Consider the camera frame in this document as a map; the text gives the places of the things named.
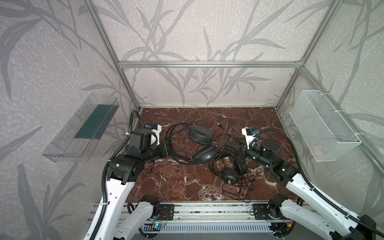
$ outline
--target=headphone ear pad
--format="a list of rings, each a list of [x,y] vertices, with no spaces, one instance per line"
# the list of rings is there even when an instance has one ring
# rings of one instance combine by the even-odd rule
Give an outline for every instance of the headphone ear pad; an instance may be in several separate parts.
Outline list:
[[[214,133],[204,125],[192,124],[188,126],[188,137],[200,145],[209,145],[214,139]]]
[[[235,169],[239,173],[240,176],[244,175],[247,173],[247,165],[245,164],[244,160],[234,160],[235,163]]]
[[[235,170],[226,168],[220,173],[220,178],[228,184],[235,184],[239,182],[240,175]]]
[[[192,156],[192,160],[196,165],[207,164],[212,158],[217,155],[217,149],[214,145],[210,144],[198,151]]]
[[[188,133],[188,137],[189,137],[189,139],[191,139],[193,142],[198,143],[198,144],[200,144],[200,145],[208,145],[208,144],[211,143],[211,142],[203,142],[203,141],[200,141],[200,140],[198,140],[197,138],[195,138],[194,136],[192,136],[190,133]]]

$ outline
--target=brown marble surface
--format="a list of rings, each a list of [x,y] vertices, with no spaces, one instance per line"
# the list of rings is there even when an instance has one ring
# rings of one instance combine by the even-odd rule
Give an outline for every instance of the brown marble surface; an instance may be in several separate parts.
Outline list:
[[[227,127],[227,132],[235,137],[243,137],[243,127],[254,126],[256,130],[267,128],[279,129],[284,132],[274,108],[145,108],[142,112],[145,124],[154,122],[162,125],[161,140],[170,125],[178,122],[196,121],[214,131],[215,137],[223,133],[218,127],[220,123]],[[221,136],[214,143],[219,144]],[[286,140],[277,133],[267,133],[260,137],[273,138],[283,146],[283,159],[294,164],[292,148]],[[175,150],[184,153],[182,132],[172,138]],[[198,144],[189,140],[185,134],[187,156],[191,157]],[[224,160],[227,167],[231,166],[229,159]],[[248,175],[254,175],[254,190],[249,193],[252,200],[269,200],[277,193],[283,193],[291,199],[297,196],[275,183],[266,170],[259,164],[247,159]],[[215,168],[224,169],[223,162],[216,163]],[[199,201],[199,200],[233,200],[222,193],[223,181],[213,175],[207,166],[183,165],[172,158],[159,159],[154,164],[148,163],[137,178],[135,187],[130,192],[127,202],[137,202],[145,194],[156,196],[160,201]],[[225,187],[230,191],[238,191],[235,187]]]

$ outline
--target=leaf pattern wallpaper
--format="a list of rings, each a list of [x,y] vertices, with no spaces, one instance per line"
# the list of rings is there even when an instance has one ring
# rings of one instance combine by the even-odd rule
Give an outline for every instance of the leaf pattern wallpaper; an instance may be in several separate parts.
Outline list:
[[[306,68],[346,114],[384,153],[384,1],[344,1]],[[279,113],[299,148],[311,180],[344,206],[368,214],[384,229],[384,178],[357,147],[334,162],[314,161],[289,111],[302,90],[303,77]]]
[[[0,239],[79,239],[133,108],[81,1],[0,0]],[[90,93],[120,103],[86,163],[43,149]]]
[[[94,2],[120,61],[296,61],[331,1]],[[140,104],[156,107],[273,106],[292,72],[125,69]]]

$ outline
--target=black headphones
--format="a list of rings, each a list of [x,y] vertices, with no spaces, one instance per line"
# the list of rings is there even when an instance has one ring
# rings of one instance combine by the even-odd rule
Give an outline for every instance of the black headphones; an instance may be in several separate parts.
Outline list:
[[[195,165],[204,165],[209,163],[212,159],[214,159],[218,154],[218,148],[214,146],[212,143],[214,139],[214,133],[213,131],[201,124],[192,124],[187,126],[188,129],[188,138],[200,145],[204,145],[205,147],[195,153],[192,156],[192,164]],[[182,156],[175,152],[173,147],[170,148],[170,156],[179,158],[181,160],[190,162],[190,158],[187,156]]]
[[[209,168],[213,174],[218,176],[220,179],[222,179],[224,182],[228,184],[236,184],[239,182],[242,175],[247,173],[247,165],[245,164],[245,161],[243,159],[238,158],[237,152],[232,153],[229,149],[229,155],[223,155],[222,157],[231,157],[233,159],[233,164],[235,166],[235,169],[231,168],[225,168],[221,172],[217,172],[213,169],[213,164],[209,165]]]

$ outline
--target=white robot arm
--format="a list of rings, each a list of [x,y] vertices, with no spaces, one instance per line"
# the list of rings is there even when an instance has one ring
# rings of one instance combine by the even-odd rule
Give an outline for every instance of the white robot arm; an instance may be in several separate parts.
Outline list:
[[[107,208],[101,224],[98,226],[97,222],[104,206],[101,201],[84,240],[129,240],[147,219],[158,216],[158,199],[144,196],[133,213],[117,226],[125,200],[133,188],[137,176],[144,169],[144,164],[148,159],[167,157],[170,151],[171,146],[167,140],[159,142],[161,126],[152,125],[152,130],[137,129],[132,132],[127,152],[116,156],[109,162],[106,172]],[[376,223],[371,218],[366,215],[359,217],[355,212],[341,206],[306,180],[298,169],[287,161],[283,161],[281,148],[276,141],[263,140],[260,151],[258,151],[254,146],[250,146],[258,135],[256,136],[251,128],[244,128],[242,131],[246,139],[248,136],[247,144],[239,147],[237,152],[242,153],[242,157],[248,157],[263,165],[277,183],[295,193],[319,213],[318,215],[304,209],[287,197],[278,194],[269,201],[268,214],[271,217],[284,216],[292,219],[326,240],[371,240],[375,237],[373,232],[382,235],[376,231]],[[150,146],[142,145],[146,141]]]

